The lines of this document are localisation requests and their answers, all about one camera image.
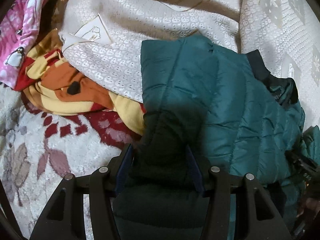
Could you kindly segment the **pink penguin fleece blanket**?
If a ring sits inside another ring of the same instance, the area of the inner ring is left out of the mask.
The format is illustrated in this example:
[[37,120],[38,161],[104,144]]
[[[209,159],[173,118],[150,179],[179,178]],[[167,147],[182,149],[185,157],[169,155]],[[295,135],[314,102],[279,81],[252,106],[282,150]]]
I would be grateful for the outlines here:
[[15,0],[1,22],[1,83],[15,88],[22,62],[40,31],[49,0]]

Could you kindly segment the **teal quilted puffer jacket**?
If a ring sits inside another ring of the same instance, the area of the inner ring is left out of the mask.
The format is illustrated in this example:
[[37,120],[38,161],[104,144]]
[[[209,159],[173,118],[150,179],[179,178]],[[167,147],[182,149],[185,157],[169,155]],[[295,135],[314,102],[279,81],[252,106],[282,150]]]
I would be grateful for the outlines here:
[[259,51],[238,54],[208,38],[142,42],[144,133],[113,202],[122,239],[199,239],[209,200],[191,161],[253,174],[288,228],[303,211],[305,179],[291,153],[319,161],[319,127],[304,128],[295,81],[277,78]]

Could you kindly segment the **orange yellow red blanket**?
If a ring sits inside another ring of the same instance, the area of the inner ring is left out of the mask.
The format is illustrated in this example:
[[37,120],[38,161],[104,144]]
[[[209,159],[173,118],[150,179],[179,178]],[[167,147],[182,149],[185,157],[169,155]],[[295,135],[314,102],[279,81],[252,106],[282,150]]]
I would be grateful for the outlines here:
[[130,130],[143,134],[143,105],[86,77],[65,59],[61,49],[54,29],[26,55],[14,90],[23,92],[38,109],[56,115],[115,111]]

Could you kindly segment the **cream embossed bedspread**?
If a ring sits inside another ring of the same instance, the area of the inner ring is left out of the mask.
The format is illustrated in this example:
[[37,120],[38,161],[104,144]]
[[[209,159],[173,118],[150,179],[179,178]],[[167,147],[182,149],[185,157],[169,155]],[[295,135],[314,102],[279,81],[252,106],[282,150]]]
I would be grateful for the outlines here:
[[143,40],[201,34],[238,53],[259,50],[295,80],[305,126],[319,124],[319,6],[314,0],[68,0],[59,36],[77,70],[142,101]]

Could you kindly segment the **white floral leaf blanket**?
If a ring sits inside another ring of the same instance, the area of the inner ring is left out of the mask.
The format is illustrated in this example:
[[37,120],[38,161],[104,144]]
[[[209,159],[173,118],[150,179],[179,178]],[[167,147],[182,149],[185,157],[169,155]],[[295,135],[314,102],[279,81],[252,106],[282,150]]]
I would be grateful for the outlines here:
[[22,235],[66,174],[91,174],[139,139],[116,112],[49,114],[1,85],[1,182]]

